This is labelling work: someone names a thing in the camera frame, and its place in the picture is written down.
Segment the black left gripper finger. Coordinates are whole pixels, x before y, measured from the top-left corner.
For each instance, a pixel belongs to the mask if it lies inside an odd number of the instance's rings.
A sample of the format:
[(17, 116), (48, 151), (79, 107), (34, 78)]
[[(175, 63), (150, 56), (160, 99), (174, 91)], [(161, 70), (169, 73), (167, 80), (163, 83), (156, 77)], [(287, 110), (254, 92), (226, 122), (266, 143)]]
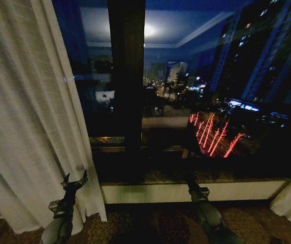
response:
[(87, 170), (84, 170), (83, 176), (80, 180), (78, 180), (75, 185), (84, 185), (88, 181), (87, 178)]
[(63, 181), (60, 183), (63, 189), (66, 189), (66, 188), (67, 188), (68, 183), (69, 183), (69, 177), (70, 177), (70, 173), (68, 173), (68, 174), (64, 177)]

